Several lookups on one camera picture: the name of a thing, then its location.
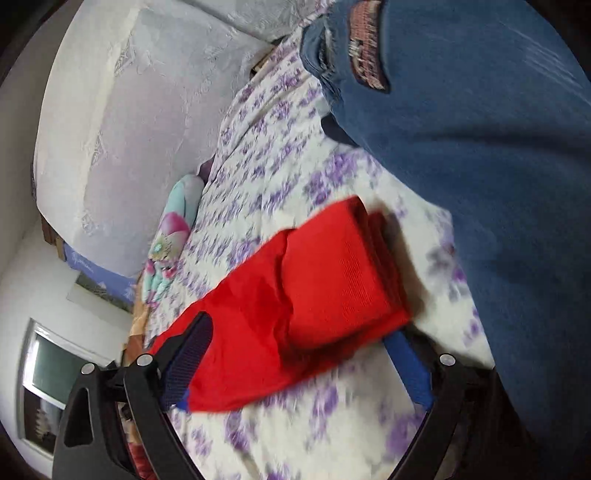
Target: window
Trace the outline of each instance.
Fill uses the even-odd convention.
[[[21,362],[20,433],[47,455],[53,454],[72,386],[89,361],[108,363],[31,321]]]

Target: bed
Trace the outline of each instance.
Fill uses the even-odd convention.
[[[368,210],[387,214],[415,326],[442,351],[491,368],[478,312],[454,259],[450,214],[363,150],[324,136],[320,119],[328,107],[320,84],[302,67],[300,37],[301,27],[237,94],[222,121],[196,223],[176,278],[151,312],[145,344],[277,231],[356,194]],[[423,418],[380,343],[241,410],[173,408],[169,415],[202,474],[215,480],[385,479]],[[453,449],[448,455],[444,464],[452,468]]]

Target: purple flower pattern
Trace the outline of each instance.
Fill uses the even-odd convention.
[[[297,472],[292,475],[289,466],[286,463],[272,467],[267,464],[265,468],[267,480],[301,480],[301,473]]]
[[[309,422],[311,435],[306,441],[306,449],[311,449],[316,442],[327,440],[329,417],[335,412],[338,404],[339,392],[333,383],[317,390]]]
[[[228,266],[231,270],[250,257],[261,244],[260,236],[253,236],[249,232],[244,238],[235,242],[227,256]]]
[[[286,181],[284,181],[279,189],[275,190],[274,192],[271,192],[269,198],[267,199],[263,207],[267,214],[272,214],[277,208],[283,205],[285,199],[295,188],[299,179],[299,174],[293,175],[289,177]]]
[[[386,437],[386,461],[393,462],[404,455],[421,426],[424,416],[424,412],[419,409],[414,413],[395,416],[394,424]]]
[[[203,427],[191,431],[191,439],[194,442],[195,455],[201,458],[207,458],[212,452],[213,441],[207,438]]]
[[[224,422],[224,440],[235,450],[248,453],[251,442],[257,442],[256,424],[253,420],[243,421],[242,410],[230,412]]]

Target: metal rivet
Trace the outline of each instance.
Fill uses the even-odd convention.
[[[82,368],[80,368],[80,371],[82,372],[82,375],[89,375],[93,371],[95,371],[95,365],[94,364],[84,364],[84,365],[82,365]]]
[[[450,367],[456,364],[456,359],[453,357],[453,355],[450,355],[449,353],[444,353],[442,356],[440,356],[439,361],[446,367]]]
[[[145,367],[145,366],[151,364],[153,359],[154,359],[154,357],[152,355],[150,355],[149,353],[145,353],[143,355],[140,355],[138,357],[138,359],[136,360],[136,362],[138,363],[139,366]]]

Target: blue fabric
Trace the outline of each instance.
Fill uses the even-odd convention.
[[[372,90],[350,67],[355,3],[305,30],[304,67],[355,142],[451,211],[503,385],[565,469],[591,431],[591,85],[523,0],[385,0],[391,90]]]
[[[132,305],[135,298],[135,278],[124,277],[106,270],[83,257],[67,244],[64,244],[64,255],[68,266],[78,270],[89,279],[105,288],[109,295]]]
[[[431,390],[431,372],[414,353],[410,343],[401,330],[392,332],[383,338],[386,351],[396,367],[400,380],[407,389],[413,403],[422,406],[425,411],[433,406]]]

